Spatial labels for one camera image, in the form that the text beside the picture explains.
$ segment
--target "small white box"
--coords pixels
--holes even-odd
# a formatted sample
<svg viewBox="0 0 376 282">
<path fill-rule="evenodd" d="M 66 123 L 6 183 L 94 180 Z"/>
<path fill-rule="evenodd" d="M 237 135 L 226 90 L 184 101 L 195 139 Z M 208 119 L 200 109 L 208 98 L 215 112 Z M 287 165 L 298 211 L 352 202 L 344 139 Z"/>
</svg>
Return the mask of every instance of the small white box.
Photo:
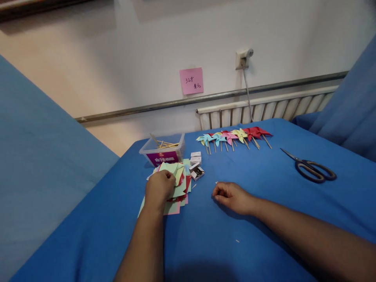
<svg viewBox="0 0 376 282">
<path fill-rule="evenodd" d="M 199 167 L 199 163 L 196 163 L 193 166 L 191 166 L 189 168 L 189 171 L 194 181 L 199 180 L 205 174 L 204 170 L 201 167 Z"/>
<path fill-rule="evenodd" d="M 191 157 L 191 166 L 194 165 L 195 163 L 199 163 L 202 165 L 201 157 Z"/>
<path fill-rule="evenodd" d="M 191 153 L 191 157 L 201 157 L 201 152 L 193 152 Z"/>
</svg>

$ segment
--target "scissor handle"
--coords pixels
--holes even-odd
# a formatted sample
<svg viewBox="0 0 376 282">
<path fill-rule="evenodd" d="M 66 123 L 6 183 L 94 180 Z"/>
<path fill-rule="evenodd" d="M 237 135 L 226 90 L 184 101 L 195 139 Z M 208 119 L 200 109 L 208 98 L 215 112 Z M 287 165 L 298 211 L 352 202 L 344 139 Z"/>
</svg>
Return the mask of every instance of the scissor handle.
<svg viewBox="0 0 376 282">
<path fill-rule="evenodd" d="M 306 165 L 310 166 L 311 169 L 313 169 L 314 171 L 316 171 L 319 174 L 323 175 L 326 180 L 333 181 L 333 180 L 337 179 L 337 175 L 331 169 L 327 168 L 326 166 L 323 166 L 322 164 L 319 164 L 319 163 L 316 163 L 316 162 L 312 162 L 312 161 L 303 160 L 303 162 Z M 322 171 L 319 171 L 317 168 L 315 168 L 315 166 L 319 167 L 320 169 L 322 169 L 323 171 L 325 171 L 326 174 L 323 173 Z"/>
<path fill-rule="evenodd" d="M 302 162 L 296 161 L 295 162 L 295 168 L 296 170 L 306 179 L 315 182 L 315 183 L 324 183 L 325 178 L 324 175 L 320 173 L 319 170 L 315 169 L 313 166 L 310 166 L 309 164 L 305 164 L 305 161 L 303 160 Z M 311 177 L 309 174 L 305 173 L 302 169 L 305 171 L 309 172 L 311 175 L 316 176 Z"/>
</svg>

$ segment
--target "scissors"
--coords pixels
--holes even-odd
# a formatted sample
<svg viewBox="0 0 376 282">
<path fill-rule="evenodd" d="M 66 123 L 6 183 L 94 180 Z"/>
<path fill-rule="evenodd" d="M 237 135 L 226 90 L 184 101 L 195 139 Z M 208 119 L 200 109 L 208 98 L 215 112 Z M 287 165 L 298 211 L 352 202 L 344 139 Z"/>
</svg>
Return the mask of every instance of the scissors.
<svg viewBox="0 0 376 282">
<path fill-rule="evenodd" d="M 328 169 L 326 166 L 323 166 L 319 163 L 315 163 L 312 161 L 306 161 L 302 159 L 298 159 L 297 157 L 291 155 L 289 152 L 285 151 L 281 148 L 282 151 L 284 151 L 290 158 L 295 160 L 295 168 L 296 170 L 306 179 L 315 182 L 315 183 L 323 183 L 325 180 L 333 181 L 337 179 L 337 175 Z M 320 169 L 327 172 L 327 174 L 322 173 L 320 170 L 318 170 L 316 167 L 319 167 Z M 307 174 L 305 171 L 302 170 L 302 168 L 305 169 L 305 171 L 309 172 L 311 175 L 314 175 L 316 177 L 312 177 L 309 174 Z"/>
</svg>

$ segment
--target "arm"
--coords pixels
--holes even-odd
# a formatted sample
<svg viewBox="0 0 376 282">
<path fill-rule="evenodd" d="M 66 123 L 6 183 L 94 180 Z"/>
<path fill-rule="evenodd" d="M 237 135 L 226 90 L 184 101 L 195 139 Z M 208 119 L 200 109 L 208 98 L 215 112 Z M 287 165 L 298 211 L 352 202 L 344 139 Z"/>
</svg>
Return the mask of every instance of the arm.
<svg viewBox="0 0 376 282">
<path fill-rule="evenodd" d="M 375 281 L 376 245 L 322 220 L 253 197 L 235 183 L 217 183 L 213 197 L 239 214 L 258 218 L 324 278 Z"/>
<path fill-rule="evenodd" d="M 163 212 L 175 177 L 163 170 L 146 184 L 145 204 L 114 282 L 163 281 Z"/>
</svg>

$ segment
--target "scissor blade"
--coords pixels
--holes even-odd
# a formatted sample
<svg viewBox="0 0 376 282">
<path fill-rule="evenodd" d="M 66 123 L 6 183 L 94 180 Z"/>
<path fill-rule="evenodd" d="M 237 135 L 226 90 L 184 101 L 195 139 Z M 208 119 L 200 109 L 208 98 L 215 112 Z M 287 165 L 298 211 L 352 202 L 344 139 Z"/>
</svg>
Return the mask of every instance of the scissor blade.
<svg viewBox="0 0 376 282">
<path fill-rule="evenodd" d="M 293 155 L 291 155 L 288 151 L 286 151 L 286 150 L 284 150 L 284 149 L 282 149 L 282 148 L 280 148 L 282 151 L 284 151 L 290 158 L 292 158 L 292 159 L 294 159 L 294 160 L 296 160 L 297 158 L 295 157 L 295 156 L 293 156 Z"/>
</svg>

